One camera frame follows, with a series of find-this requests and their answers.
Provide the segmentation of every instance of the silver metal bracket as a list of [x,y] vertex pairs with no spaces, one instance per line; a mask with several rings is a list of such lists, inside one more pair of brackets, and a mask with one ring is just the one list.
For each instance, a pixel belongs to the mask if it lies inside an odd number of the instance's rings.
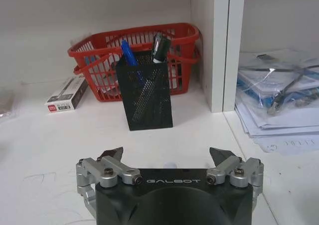
[[143,181],[139,169],[128,167],[109,155],[99,157],[97,160],[81,159],[76,164],[77,191],[83,196],[84,204],[94,218],[96,218],[96,201],[91,184],[100,183],[103,188],[111,188],[117,185],[118,176],[128,185],[139,185]]
[[206,179],[209,185],[218,185],[225,182],[226,176],[230,177],[230,184],[238,188],[253,186],[253,209],[257,197],[263,192],[264,164],[259,159],[249,158],[246,162],[237,156],[229,156],[215,168],[207,170]]

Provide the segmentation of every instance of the blue pen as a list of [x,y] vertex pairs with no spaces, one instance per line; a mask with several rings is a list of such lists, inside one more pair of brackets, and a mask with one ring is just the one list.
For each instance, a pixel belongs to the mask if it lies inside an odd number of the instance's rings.
[[121,48],[123,50],[123,53],[124,53],[124,56],[125,56],[125,59],[126,59],[128,65],[129,66],[137,66],[138,63],[133,55],[133,52],[129,46],[129,43],[126,40],[122,41]]
[[[129,46],[129,43],[126,40],[122,41],[122,45],[121,48],[123,50],[123,54],[125,56],[126,62],[129,66],[134,66],[136,67],[138,65],[134,54]],[[138,78],[139,78],[139,82],[141,86],[144,86],[144,78],[142,76],[142,74],[140,73],[140,71],[137,71],[138,74]]]

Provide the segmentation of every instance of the red label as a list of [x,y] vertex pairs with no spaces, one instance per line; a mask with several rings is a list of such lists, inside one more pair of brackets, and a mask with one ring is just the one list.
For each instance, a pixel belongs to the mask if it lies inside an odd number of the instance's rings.
[[55,105],[49,105],[48,108],[49,108],[49,111],[51,111],[51,112],[55,112],[56,111]]

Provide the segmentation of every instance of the pen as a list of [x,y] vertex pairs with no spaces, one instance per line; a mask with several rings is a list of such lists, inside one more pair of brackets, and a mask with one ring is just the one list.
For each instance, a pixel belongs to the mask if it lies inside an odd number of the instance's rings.
[[133,52],[129,46],[129,43],[126,40],[122,41],[121,48],[123,50],[123,54],[129,66],[137,66],[138,63],[133,55]]
[[[121,48],[123,50],[123,54],[125,56],[126,62],[129,66],[137,66],[138,63],[134,57],[134,54],[129,46],[129,43],[126,40],[122,41],[122,45]],[[137,71],[137,75],[138,75],[138,79],[140,82],[140,85],[143,86],[144,85],[144,78],[142,76],[142,74],[140,73],[140,71]]]
[[162,37],[159,41],[159,45],[155,51],[153,62],[162,63],[166,61],[167,53],[169,51],[171,41],[166,37]]

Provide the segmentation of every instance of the white wall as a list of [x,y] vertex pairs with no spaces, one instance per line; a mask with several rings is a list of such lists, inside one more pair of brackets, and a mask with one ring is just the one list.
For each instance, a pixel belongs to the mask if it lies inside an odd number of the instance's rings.
[[190,0],[0,0],[0,85],[73,74],[70,40],[133,26],[190,22]]
[[212,112],[223,110],[228,0],[190,0],[202,36],[202,87]]
[[319,0],[245,0],[241,50],[285,47],[319,56]]

